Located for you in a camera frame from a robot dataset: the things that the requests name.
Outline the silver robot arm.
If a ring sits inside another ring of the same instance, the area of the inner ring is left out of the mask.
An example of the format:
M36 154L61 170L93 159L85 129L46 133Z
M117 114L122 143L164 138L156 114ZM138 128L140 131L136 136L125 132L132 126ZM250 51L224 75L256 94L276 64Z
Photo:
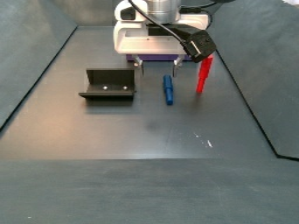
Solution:
M181 0L122 0L114 9L114 50L132 55L134 65L144 69L140 55L176 55L172 72L188 55L200 62L214 51L206 33L209 16L180 12Z

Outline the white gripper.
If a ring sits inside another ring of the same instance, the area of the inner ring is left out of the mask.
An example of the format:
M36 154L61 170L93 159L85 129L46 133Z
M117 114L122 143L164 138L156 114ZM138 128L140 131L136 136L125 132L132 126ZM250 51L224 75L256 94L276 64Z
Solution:
M132 4L161 25L170 28L205 30L208 15L180 13L181 0L122 0L114 8L116 25L113 30L114 50L132 54L134 67L144 77L144 62L138 54L178 54L172 62L172 77L182 64L184 50L178 40L136 11Z

